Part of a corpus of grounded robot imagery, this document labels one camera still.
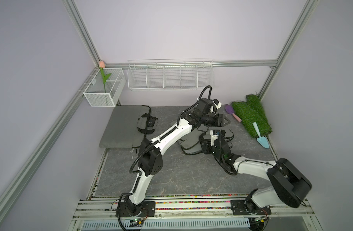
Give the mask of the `grey laptop bag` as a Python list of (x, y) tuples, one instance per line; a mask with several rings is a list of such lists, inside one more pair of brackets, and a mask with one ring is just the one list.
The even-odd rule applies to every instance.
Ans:
[(219, 128), (207, 128), (206, 126), (201, 126), (201, 128), (193, 130), (191, 133), (183, 136), (178, 142), (180, 145), (180, 148), (182, 152), (185, 155), (198, 155), (198, 154), (204, 154), (201, 149), (201, 144), (199, 142), (199, 137), (203, 134), (206, 133), (207, 135), (210, 135), (211, 130), (220, 130), (220, 133), (223, 134), (226, 138), (226, 141), (228, 142), (229, 146), (232, 148), (232, 140), (234, 138), (234, 133), (232, 130), (222, 130)]
[(158, 118), (146, 105), (117, 106), (100, 140), (100, 148), (138, 148), (155, 132)]

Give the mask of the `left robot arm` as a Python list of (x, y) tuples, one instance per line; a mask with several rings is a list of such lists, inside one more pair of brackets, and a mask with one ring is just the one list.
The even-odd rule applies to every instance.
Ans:
[(200, 98), (193, 106), (182, 111), (176, 123), (168, 130), (151, 140), (145, 139), (142, 142), (140, 153), (129, 170), (130, 174), (137, 176), (132, 190), (125, 199), (129, 207), (136, 208), (144, 202), (153, 176), (163, 167), (163, 155), (174, 143), (201, 125), (205, 127), (224, 125), (224, 115), (217, 112), (221, 106), (222, 103), (217, 99)]

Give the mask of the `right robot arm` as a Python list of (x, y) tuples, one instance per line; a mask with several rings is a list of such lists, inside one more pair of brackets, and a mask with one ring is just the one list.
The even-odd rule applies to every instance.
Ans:
[(271, 183), (267, 188), (252, 190), (246, 197), (244, 206), (250, 214), (277, 204), (298, 208), (312, 189), (310, 181), (285, 158), (277, 161), (246, 158), (231, 152), (229, 140), (221, 131), (210, 135), (209, 139), (206, 137), (201, 135), (199, 139), (202, 152), (214, 156), (227, 174), (252, 175)]

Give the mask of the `front artificial grass roll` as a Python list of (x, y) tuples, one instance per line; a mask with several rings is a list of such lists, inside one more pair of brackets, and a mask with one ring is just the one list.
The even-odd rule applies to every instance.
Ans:
[(267, 136), (272, 132), (272, 128), (262, 117), (251, 108), (247, 102), (233, 102), (231, 106), (234, 108), (235, 114), (242, 119), (242, 124), (248, 134), (252, 138), (258, 138), (258, 135), (253, 127), (253, 122), (256, 122), (262, 136)]

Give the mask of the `artificial grass roll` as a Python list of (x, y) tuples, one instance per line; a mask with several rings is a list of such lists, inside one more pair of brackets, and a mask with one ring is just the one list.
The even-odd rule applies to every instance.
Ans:
[(251, 108), (247, 102), (233, 102), (231, 106), (234, 108), (235, 114), (242, 119), (242, 124), (248, 134), (252, 138), (258, 138), (258, 135), (253, 127), (253, 122), (256, 122), (262, 136), (267, 136), (272, 132), (272, 128), (262, 117)]
[(246, 95), (246, 101), (247, 101), (247, 104), (251, 108), (253, 108), (262, 117), (262, 119), (264, 119), (268, 123), (268, 119), (267, 119), (264, 107), (260, 99), (258, 98), (258, 96), (255, 94)]

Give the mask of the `rear artificial grass roll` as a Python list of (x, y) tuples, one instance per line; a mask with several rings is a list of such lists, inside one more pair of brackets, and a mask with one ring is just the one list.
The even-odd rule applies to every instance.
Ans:
[(251, 108), (253, 108), (262, 117), (262, 119), (264, 119), (268, 123), (268, 119), (267, 119), (264, 107), (260, 99), (258, 98), (258, 96), (255, 94), (246, 95), (246, 101), (247, 101), (247, 104)]

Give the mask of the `artificial pink tulip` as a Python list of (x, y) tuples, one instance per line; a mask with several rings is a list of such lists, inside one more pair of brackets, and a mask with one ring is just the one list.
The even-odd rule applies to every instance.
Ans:
[(104, 61), (99, 61), (99, 70), (102, 76), (102, 83), (103, 83), (103, 87), (104, 87), (104, 92), (107, 93), (106, 91), (106, 82), (109, 79), (109, 77), (112, 75), (112, 73), (106, 74), (104, 71), (104, 68), (106, 67), (106, 64)]

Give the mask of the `aluminium frame rail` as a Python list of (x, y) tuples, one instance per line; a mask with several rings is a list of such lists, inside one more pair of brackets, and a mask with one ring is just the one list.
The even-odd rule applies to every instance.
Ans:
[(177, 67), (177, 66), (212, 66), (220, 67), (274, 67), (278, 64), (278, 60), (213, 60), (213, 59), (151, 59), (151, 60), (129, 60), (127, 63), (106, 64), (107, 68), (129, 67)]

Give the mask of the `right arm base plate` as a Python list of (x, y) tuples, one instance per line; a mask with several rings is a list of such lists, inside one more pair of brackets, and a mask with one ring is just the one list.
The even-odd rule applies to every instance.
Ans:
[(252, 201), (246, 201), (243, 199), (231, 200), (231, 210), (234, 216), (243, 215), (271, 215), (272, 212), (269, 207), (260, 208), (255, 205)]

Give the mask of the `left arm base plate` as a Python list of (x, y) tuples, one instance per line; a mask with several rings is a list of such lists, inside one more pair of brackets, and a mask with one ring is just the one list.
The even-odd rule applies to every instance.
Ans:
[(156, 211), (155, 201), (143, 201), (138, 205), (135, 205), (130, 200), (126, 202), (120, 202), (120, 205), (116, 208), (121, 218), (129, 217), (154, 217)]

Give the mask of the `white mesh wall basket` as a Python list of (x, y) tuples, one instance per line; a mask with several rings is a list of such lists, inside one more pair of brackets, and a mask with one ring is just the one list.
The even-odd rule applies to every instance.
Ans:
[(121, 68), (99, 68), (84, 90), (91, 107), (115, 107), (125, 86)]

